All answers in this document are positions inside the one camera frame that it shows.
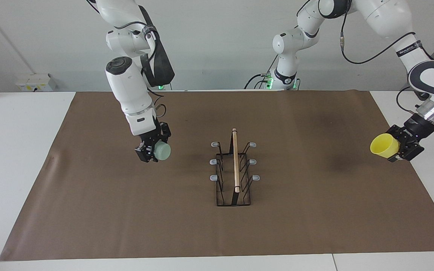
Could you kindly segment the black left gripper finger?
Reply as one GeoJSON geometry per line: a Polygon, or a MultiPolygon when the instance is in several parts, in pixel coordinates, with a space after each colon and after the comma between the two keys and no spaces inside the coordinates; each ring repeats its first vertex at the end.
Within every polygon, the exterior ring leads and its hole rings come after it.
{"type": "Polygon", "coordinates": [[[424,147],[418,142],[408,142],[406,144],[400,144],[398,141],[392,141],[390,144],[391,156],[389,156],[389,162],[395,162],[399,160],[411,161],[424,151],[424,147]]]}
{"type": "Polygon", "coordinates": [[[393,125],[386,131],[386,134],[390,134],[396,140],[406,139],[405,126],[400,127],[397,125],[393,125]]]}

